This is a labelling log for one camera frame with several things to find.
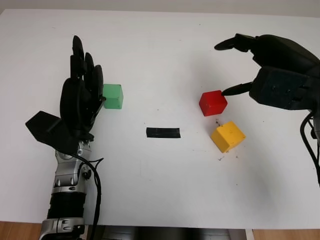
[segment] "cube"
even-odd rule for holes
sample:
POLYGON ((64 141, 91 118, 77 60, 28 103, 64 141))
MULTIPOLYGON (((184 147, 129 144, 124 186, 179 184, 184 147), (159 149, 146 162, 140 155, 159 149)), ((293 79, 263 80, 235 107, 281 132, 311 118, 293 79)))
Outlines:
POLYGON ((228 102, 221 93, 222 92, 218 90, 204 92, 202 94, 199 105, 205 117, 221 114, 225 110, 228 102))
POLYGON ((222 153, 234 148, 245 138, 246 136, 233 121, 217 127, 211 135, 211 139, 222 153))
POLYGON ((104 108, 122 109, 124 94, 120 84, 103 84, 103 96, 106 98, 104 108))

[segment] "black cable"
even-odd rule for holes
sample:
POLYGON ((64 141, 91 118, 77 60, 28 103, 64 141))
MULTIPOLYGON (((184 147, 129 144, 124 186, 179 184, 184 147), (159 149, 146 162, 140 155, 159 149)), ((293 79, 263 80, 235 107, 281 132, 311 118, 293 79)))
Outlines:
POLYGON ((319 143, 317 143, 316 160, 318 162, 318 165, 319 165, 319 155, 320 155, 320 145, 319 143))
POLYGON ((94 177, 94 182, 96 185, 96 191, 97 191, 97 195, 96 195, 96 203, 95 203, 95 210, 94 210, 94 217, 93 217, 93 224, 92 224, 92 232, 90 235, 90 239, 89 240, 94 240, 95 237, 95 232, 96 232, 96 228, 97 228, 97 224, 98 224, 98 220, 99 220, 99 215, 100 215, 100 204, 101 204, 101 181, 100 181, 100 177, 99 174, 97 172, 97 169, 90 163, 90 161, 88 161, 87 159, 85 159, 82 156, 78 156, 76 154, 68 154, 76 159, 79 159, 80 161, 84 162, 84 164, 88 165, 89 168, 91 168, 91 170, 93 171, 93 177, 94 177))
POLYGON ((314 126, 312 125, 310 119, 311 119, 311 118, 308 119, 308 124, 309 124, 310 128, 313 130, 313 129, 314 129, 314 126))
POLYGON ((301 137, 302 137, 302 140, 303 140, 303 143, 305 144, 305 147, 306 149, 308 150, 312 160, 313 160, 313 163, 314 163, 314 166, 315 166, 315 170, 316 170, 316 175, 317 175, 317 179, 318 179, 318 183, 319 183, 319 186, 320 186, 320 166, 319 166, 319 154, 317 155, 317 158, 315 156, 315 153, 314 151, 312 150, 308 140, 307 140, 307 137, 306 137, 306 133, 305 133, 305 128, 306 128, 306 125, 307 125, 307 122, 312 118, 312 116, 314 115, 313 112, 310 112, 302 121, 301 123, 301 126, 300 126, 300 134, 301 134, 301 137))

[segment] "robotic arm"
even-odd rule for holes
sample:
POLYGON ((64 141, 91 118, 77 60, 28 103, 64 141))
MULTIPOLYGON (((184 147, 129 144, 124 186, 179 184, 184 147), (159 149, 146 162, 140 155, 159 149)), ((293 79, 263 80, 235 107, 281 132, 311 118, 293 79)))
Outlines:
POLYGON ((320 185, 320 60, 298 43, 279 36, 247 36, 236 34, 214 47, 216 50, 235 48, 253 54, 261 66, 252 82, 230 87, 222 92, 231 96, 249 92, 259 104, 286 109, 309 110, 302 121, 300 133, 314 162, 320 185), (312 127, 311 136, 317 139, 317 157, 305 135, 305 126, 312 127))
POLYGON ((74 36, 70 57, 70 78, 62 88, 60 116, 39 111, 26 126, 35 139, 55 149, 57 169, 51 192, 47 219, 42 222, 40 240, 80 240, 85 230, 84 204, 86 181, 92 176, 97 187, 92 234, 99 219, 101 182, 97 165, 103 158, 89 161, 90 134, 95 119, 106 100, 103 74, 89 53, 84 55, 81 40, 74 36))

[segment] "wooden floor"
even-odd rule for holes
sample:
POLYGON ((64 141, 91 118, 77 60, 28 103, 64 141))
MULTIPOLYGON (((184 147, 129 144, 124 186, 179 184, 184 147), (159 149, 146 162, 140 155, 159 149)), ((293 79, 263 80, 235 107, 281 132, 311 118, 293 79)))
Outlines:
MULTIPOLYGON (((41 224, 0 221, 0 240, 38 240, 41 224)), ((254 230, 254 240, 320 240, 315 230, 254 230)))

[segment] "white table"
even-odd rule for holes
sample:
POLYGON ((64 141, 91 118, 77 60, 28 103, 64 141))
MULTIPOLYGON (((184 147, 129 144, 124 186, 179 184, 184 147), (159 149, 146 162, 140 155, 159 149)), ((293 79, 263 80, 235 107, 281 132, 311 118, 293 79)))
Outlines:
MULTIPOLYGON (((204 117, 203 92, 251 81, 251 54, 213 46, 235 33, 274 34, 320 57, 320 19, 235 14, 5 10, 0 16, 0 221, 40 223, 57 166, 54 150, 25 122, 59 116, 72 38, 122 84, 122 110, 102 109, 92 160, 102 181, 99 224, 199 228, 320 228, 320 189, 299 126, 307 111, 228 97, 204 117), (222 154, 210 139, 234 121, 245 141, 222 154), (180 128, 181 139, 146 138, 146 127, 180 128)), ((92 223, 91 183, 85 217, 92 223)))

